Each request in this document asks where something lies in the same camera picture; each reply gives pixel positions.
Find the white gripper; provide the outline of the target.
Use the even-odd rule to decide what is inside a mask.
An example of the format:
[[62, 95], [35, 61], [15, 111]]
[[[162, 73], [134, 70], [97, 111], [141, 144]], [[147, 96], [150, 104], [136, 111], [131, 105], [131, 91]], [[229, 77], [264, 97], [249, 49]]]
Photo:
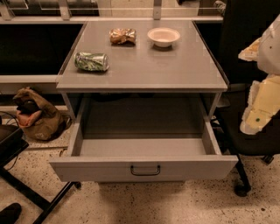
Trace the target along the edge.
[[248, 106], [241, 119], [241, 132], [255, 135], [280, 110], [280, 15], [261, 38], [238, 54], [238, 58], [257, 61], [258, 68], [270, 74], [262, 82], [253, 81], [249, 90]]

